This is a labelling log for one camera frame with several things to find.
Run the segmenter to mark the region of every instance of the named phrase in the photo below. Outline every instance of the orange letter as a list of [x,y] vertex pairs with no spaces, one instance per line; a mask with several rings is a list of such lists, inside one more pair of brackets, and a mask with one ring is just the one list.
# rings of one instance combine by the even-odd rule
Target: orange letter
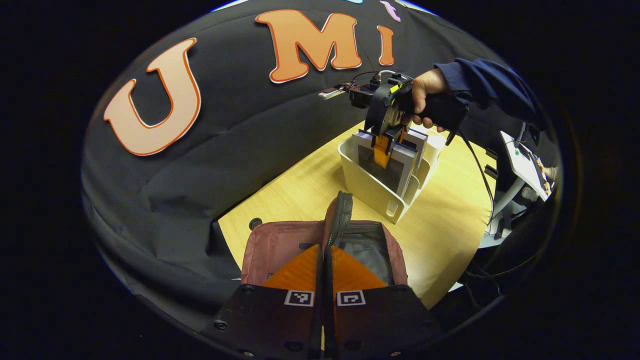
[[380,41],[382,43],[382,54],[380,55],[378,62],[380,62],[380,65],[393,65],[394,55],[392,52],[391,39],[394,36],[394,32],[384,26],[378,26],[378,31],[380,32]]
[[147,66],[147,72],[158,71],[171,101],[171,111],[160,123],[149,126],[138,115],[131,99],[135,79],[129,80],[104,110],[104,120],[111,123],[122,146],[132,154],[145,156],[164,150],[186,134],[200,113],[200,89],[187,59],[187,50],[195,43],[195,38],[180,42]]
[[309,65],[300,61],[298,47],[320,71],[326,67],[334,45],[335,56],[331,60],[334,69],[352,69],[362,64],[356,48],[357,21],[349,15],[329,15],[322,30],[297,10],[266,12],[255,20],[271,30],[276,68],[269,77],[274,83],[302,78],[309,72]]

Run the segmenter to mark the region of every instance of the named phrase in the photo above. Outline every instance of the human hand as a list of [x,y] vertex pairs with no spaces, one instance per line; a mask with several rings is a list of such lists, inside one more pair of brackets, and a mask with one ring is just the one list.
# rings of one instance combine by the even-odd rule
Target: human hand
[[[412,88],[413,105],[415,106],[413,112],[415,114],[412,115],[405,113],[402,118],[402,123],[404,125],[408,125],[409,122],[413,121],[416,125],[422,124],[427,129],[431,129],[433,127],[433,121],[428,117],[420,119],[416,114],[424,111],[427,94],[439,94],[446,91],[449,91],[449,88],[447,87],[447,83],[444,81],[444,77],[442,76],[442,71],[440,71],[440,69],[429,70],[415,78],[413,80]],[[445,130],[442,126],[438,126],[437,129],[439,133]]]

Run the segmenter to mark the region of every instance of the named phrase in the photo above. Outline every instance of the wooden table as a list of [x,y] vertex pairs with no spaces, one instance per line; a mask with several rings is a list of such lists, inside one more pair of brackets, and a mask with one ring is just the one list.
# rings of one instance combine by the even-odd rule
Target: wooden table
[[[240,267],[251,233],[251,219],[259,217],[265,223],[324,219],[327,206],[338,191],[347,191],[338,144],[357,133],[363,124],[309,154],[220,218],[222,232]],[[496,168],[495,160],[483,148],[472,146],[483,170],[487,164]],[[495,180],[487,180],[493,191]],[[356,197],[351,218],[379,221],[395,236],[404,253],[409,285],[430,309],[453,286],[476,253],[490,212],[491,202],[476,161],[456,136],[442,151],[425,189],[396,225]]]

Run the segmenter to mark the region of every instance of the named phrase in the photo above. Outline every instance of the sweatshirt cuff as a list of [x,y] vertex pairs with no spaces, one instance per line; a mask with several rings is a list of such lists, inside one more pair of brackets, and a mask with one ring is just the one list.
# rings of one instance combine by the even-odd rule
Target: sweatshirt cuff
[[471,86],[465,80],[462,65],[457,62],[434,64],[434,68],[440,69],[444,77],[445,83],[449,87],[452,94],[460,92],[471,92]]

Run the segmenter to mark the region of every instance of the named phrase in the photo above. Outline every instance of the navy sleeve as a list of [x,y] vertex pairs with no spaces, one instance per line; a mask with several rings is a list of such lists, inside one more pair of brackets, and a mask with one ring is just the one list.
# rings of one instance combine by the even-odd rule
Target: navy sleeve
[[508,115],[544,129],[543,112],[533,92],[511,69],[490,60],[461,58],[434,67],[442,71],[449,90],[462,103],[474,102],[481,109],[495,103]]

